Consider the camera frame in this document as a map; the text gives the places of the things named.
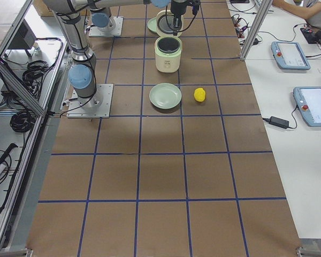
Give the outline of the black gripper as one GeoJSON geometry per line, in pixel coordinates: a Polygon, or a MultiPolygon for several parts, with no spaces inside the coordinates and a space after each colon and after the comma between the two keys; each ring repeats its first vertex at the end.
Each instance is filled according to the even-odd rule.
{"type": "Polygon", "coordinates": [[[196,16],[200,9],[200,0],[175,0],[171,1],[170,11],[174,15],[173,35],[177,36],[181,30],[181,17],[186,13],[187,7],[192,7],[192,14],[196,16]]]}

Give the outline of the silver robot arm, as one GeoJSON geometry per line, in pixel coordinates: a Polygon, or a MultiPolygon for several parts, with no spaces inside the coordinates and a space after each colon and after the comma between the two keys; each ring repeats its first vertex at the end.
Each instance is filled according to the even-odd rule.
{"type": "Polygon", "coordinates": [[[164,8],[156,17],[156,33],[161,37],[176,37],[186,31],[183,28],[184,14],[187,7],[192,7],[193,19],[200,9],[200,1],[44,1],[44,4],[58,19],[67,43],[71,47],[71,56],[75,65],[84,65],[93,69],[96,65],[96,57],[88,44],[86,33],[80,26],[80,12],[84,9],[91,11],[92,23],[102,29],[115,27],[111,17],[111,7],[148,5],[164,8]]]}
{"type": "Polygon", "coordinates": [[[109,7],[90,9],[90,12],[91,22],[100,32],[109,34],[116,28],[116,22],[109,7]]]}

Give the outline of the green plate near arm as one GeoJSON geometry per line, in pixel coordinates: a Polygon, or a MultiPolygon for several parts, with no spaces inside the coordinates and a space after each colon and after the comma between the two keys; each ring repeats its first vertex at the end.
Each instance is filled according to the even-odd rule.
{"type": "Polygon", "coordinates": [[[156,17],[151,18],[148,22],[147,22],[147,28],[148,30],[150,30],[153,33],[157,33],[157,19],[156,17]]]}
{"type": "Polygon", "coordinates": [[[160,109],[176,107],[182,99],[180,89],[174,84],[161,83],[153,86],[149,93],[150,102],[160,109]]]}

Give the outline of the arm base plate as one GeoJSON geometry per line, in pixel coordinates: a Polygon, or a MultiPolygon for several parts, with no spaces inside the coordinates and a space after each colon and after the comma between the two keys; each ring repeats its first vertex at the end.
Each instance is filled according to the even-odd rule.
{"type": "Polygon", "coordinates": [[[78,97],[75,89],[69,105],[70,111],[66,113],[67,118],[109,118],[113,95],[113,84],[97,84],[96,94],[91,98],[82,99],[78,97]]]}
{"type": "Polygon", "coordinates": [[[120,37],[122,33],[124,17],[105,18],[103,21],[92,19],[89,37],[120,37]]]}

